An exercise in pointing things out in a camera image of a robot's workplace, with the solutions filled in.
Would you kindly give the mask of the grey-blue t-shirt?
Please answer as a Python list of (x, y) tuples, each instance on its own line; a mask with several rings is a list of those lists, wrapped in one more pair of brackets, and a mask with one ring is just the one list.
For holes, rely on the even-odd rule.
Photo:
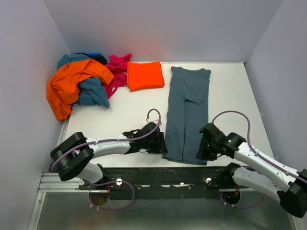
[(172, 77), (168, 97), (165, 130), (169, 161), (206, 165), (197, 159), (201, 134), (199, 130), (209, 122), (209, 83), (211, 71), (171, 67)]

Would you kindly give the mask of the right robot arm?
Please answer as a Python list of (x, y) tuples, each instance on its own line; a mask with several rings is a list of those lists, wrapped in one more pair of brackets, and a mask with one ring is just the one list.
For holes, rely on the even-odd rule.
[(219, 181), (223, 187), (234, 185), (248, 187), (277, 201), (281, 207), (297, 218), (307, 212), (307, 171), (298, 171), (271, 157), (265, 156), (245, 138), (230, 133), (226, 136), (213, 123), (200, 129), (201, 143), (197, 158), (214, 161), (227, 156), (252, 168), (230, 163), (221, 172)]

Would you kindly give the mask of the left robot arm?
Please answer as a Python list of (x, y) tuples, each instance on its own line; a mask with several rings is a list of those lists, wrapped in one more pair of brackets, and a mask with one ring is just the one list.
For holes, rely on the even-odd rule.
[(141, 129), (106, 139), (87, 138), (82, 132), (76, 132), (51, 151), (50, 171), (57, 172), (61, 181), (79, 178), (91, 184), (105, 183), (106, 170), (99, 163), (90, 163), (90, 160), (140, 150), (153, 154), (167, 153), (164, 133), (156, 123), (149, 122)]

